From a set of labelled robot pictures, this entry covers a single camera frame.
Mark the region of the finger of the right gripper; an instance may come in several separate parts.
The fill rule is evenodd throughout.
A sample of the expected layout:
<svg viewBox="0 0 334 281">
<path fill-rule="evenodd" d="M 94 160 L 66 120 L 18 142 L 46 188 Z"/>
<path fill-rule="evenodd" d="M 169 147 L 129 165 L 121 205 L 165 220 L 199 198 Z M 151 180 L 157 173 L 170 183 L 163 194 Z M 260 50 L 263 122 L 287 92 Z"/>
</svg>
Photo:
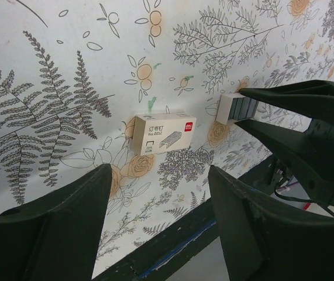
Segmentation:
<svg viewBox="0 0 334 281">
<path fill-rule="evenodd" d="M 334 82 L 309 80 L 273 88 L 242 88 L 245 97 L 309 118 L 334 120 Z"/>
<path fill-rule="evenodd" d="M 334 205 L 334 126 L 317 119 L 305 132 L 251 119 L 237 126 L 286 166 L 312 201 Z"/>
</svg>

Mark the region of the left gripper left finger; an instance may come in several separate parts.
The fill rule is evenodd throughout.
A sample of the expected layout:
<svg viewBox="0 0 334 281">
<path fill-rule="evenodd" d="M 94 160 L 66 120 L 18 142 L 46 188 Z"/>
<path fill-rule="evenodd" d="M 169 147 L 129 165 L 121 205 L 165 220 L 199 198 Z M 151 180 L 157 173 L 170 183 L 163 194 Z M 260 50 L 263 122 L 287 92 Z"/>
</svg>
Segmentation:
<svg viewBox="0 0 334 281">
<path fill-rule="evenodd" d="M 0 280 L 91 280 L 112 169 L 0 214 Z"/>
</svg>

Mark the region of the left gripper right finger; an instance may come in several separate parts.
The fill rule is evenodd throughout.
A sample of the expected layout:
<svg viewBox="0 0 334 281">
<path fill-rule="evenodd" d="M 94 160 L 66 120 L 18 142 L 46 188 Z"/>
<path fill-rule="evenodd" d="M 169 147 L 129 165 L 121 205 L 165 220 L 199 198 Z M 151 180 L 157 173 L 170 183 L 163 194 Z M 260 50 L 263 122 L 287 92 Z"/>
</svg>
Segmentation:
<svg viewBox="0 0 334 281">
<path fill-rule="evenodd" d="M 211 166 L 230 280 L 334 280 L 334 218 L 280 202 Z"/>
</svg>

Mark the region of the grey staple strips block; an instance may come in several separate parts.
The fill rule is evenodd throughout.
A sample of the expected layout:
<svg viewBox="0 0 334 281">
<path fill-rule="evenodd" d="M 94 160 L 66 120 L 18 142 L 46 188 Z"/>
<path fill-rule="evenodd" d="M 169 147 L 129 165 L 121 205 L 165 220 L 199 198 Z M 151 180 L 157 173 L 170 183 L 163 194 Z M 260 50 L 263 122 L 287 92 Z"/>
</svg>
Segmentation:
<svg viewBox="0 0 334 281">
<path fill-rule="evenodd" d="M 245 97 L 239 93 L 222 94 L 216 121 L 227 125 L 246 119 L 253 119 L 259 102 L 255 99 Z"/>
</svg>

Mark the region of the small staple box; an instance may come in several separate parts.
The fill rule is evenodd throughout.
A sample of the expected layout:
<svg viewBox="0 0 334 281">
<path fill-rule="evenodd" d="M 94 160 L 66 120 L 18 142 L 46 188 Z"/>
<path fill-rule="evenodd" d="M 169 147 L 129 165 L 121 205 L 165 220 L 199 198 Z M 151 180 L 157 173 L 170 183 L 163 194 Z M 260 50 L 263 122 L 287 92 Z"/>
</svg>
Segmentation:
<svg viewBox="0 0 334 281">
<path fill-rule="evenodd" d="M 185 113 L 136 115 L 132 151 L 146 156 L 186 149 L 196 123 L 196 117 Z"/>
</svg>

